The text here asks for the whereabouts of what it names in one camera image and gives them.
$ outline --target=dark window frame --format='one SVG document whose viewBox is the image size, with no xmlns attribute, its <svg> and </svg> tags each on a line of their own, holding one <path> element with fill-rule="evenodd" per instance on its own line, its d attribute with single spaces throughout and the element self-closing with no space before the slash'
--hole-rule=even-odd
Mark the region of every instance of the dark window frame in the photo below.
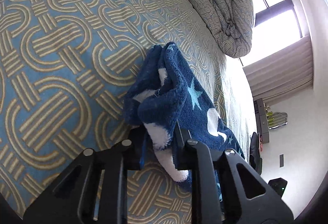
<svg viewBox="0 0 328 224">
<path fill-rule="evenodd" d="M 284 13 L 288 10 L 292 10 L 294 12 L 295 15 L 295 19 L 297 21 L 297 25 L 298 25 L 298 29 L 300 31 L 300 38 L 302 38 L 302 31 L 301 31 L 301 26 L 300 23 L 298 21 L 297 15 L 296 15 L 296 11 L 294 8 L 294 4 L 292 0 L 284 0 L 281 1 L 271 7 L 268 7 L 267 9 L 264 9 L 261 12 L 256 13 L 255 16 L 255 27 L 275 16 L 278 16 L 281 13 Z"/>
</svg>

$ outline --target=navy blue cloth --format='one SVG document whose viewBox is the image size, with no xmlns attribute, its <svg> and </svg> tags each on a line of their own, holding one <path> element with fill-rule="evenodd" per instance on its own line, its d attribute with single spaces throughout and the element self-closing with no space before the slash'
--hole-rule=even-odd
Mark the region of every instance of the navy blue cloth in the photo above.
<svg viewBox="0 0 328 224">
<path fill-rule="evenodd" d="M 159 161 L 187 190 L 191 190 L 191 174 L 187 172 L 179 178 L 173 171 L 175 168 L 169 167 L 173 166 L 173 130 L 177 120 L 181 128 L 189 130 L 193 138 L 210 149 L 233 148 L 244 158 L 236 137 L 224 125 L 173 42 L 165 47 L 155 45 L 149 50 L 136 82 L 125 96 L 124 118 L 129 124 L 145 125 L 155 153 L 170 149 L 165 155 L 168 160 L 161 158 Z"/>
</svg>

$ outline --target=curtain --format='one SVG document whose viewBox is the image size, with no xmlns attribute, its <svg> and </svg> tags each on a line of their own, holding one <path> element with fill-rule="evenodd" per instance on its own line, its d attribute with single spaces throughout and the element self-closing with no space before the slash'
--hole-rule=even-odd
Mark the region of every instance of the curtain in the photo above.
<svg viewBox="0 0 328 224">
<path fill-rule="evenodd" d="M 310 36 L 244 67 L 253 99 L 269 105 L 313 86 L 313 52 Z"/>
</svg>

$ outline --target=bed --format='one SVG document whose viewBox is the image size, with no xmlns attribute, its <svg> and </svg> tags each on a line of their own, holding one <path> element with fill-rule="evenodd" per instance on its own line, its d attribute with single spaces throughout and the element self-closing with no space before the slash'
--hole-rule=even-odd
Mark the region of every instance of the bed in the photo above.
<svg viewBox="0 0 328 224">
<path fill-rule="evenodd" d="M 127 136 L 122 100 L 155 44 L 177 43 L 248 161 L 252 94 L 210 25 L 190 0 L 0 0 L 0 191 L 17 214 L 83 149 Z M 189 223 L 191 194 L 151 158 L 129 173 L 128 215 Z"/>
</svg>

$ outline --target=white spot on towel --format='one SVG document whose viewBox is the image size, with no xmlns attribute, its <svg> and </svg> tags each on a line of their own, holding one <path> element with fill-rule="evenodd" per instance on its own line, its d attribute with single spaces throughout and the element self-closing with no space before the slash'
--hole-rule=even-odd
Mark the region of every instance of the white spot on towel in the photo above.
<svg viewBox="0 0 328 224">
<path fill-rule="evenodd" d="M 163 149 L 168 145 L 170 135 L 166 129 L 157 125 L 156 123 L 144 123 L 144 126 L 147 129 L 151 140 L 153 141 L 154 149 Z"/>
<path fill-rule="evenodd" d="M 173 163 L 172 149 L 155 151 L 155 155 L 159 163 L 163 166 L 166 172 L 174 181 L 185 181 L 188 177 L 188 170 L 177 170 Z"/>
<path fill-rule="evenodd" d="M 220 115 L 215 108 L 210 108 L 207 111 L 207 130 L 208 133 L 213 136 L 222 136 L 223 140 L 227 140 L 227 135 L 223 132 L 218 131 Z"/>
<path fill-rule="evenodd" d="M 159 79 L 161 81 L 161 86 L 164 85 L 165 79 L 167 78 L 166 68 L 159 68 L 158 69 Z"/>
<path fill-rule="evenodd" d="M 137 94 L 133 97 L 134 100 L 137 100 L 139 103 L 142 103 L 147 97 L 154 95 L 157 90 L 144 90 L 142 93 Z"/>
</svg>

